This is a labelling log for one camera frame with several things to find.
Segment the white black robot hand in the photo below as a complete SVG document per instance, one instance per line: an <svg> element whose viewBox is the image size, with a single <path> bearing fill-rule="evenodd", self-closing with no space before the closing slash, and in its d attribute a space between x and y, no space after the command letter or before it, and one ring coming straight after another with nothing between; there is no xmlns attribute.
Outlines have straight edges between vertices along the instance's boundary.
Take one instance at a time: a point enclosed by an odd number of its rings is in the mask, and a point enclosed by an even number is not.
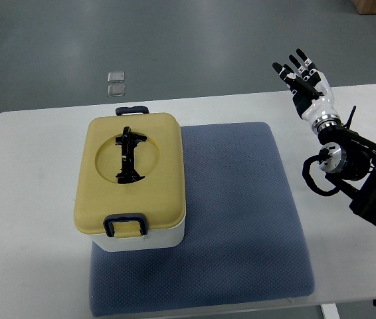
<svg viewBox="0 0 376 319"><path fill-rule="evenodd" d="M272 64L279 78L292 93L292 100L299 117L311 124L321 118L339 119L334 108L334 97L328 80L323 72L302 50L289 56L293 66Z"/></svg>

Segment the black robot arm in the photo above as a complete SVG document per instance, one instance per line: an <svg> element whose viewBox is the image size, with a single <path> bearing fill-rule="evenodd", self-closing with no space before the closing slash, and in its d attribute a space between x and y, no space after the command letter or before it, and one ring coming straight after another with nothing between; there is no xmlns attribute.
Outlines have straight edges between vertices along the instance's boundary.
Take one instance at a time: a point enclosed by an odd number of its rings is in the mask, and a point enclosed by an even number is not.
<svg viewBox="0 0 376 319"><path fill-rule="evenodd" d="M376 143L350 129L355 110L352 109L346 124L335 114L324 114L312 121L322 148L305 160L302 177L318 195L330 197L343 192L351 199L351 211L376 226ZM316 185L310 175L314 162L326 173L333 189L326 191Z"/></svg>

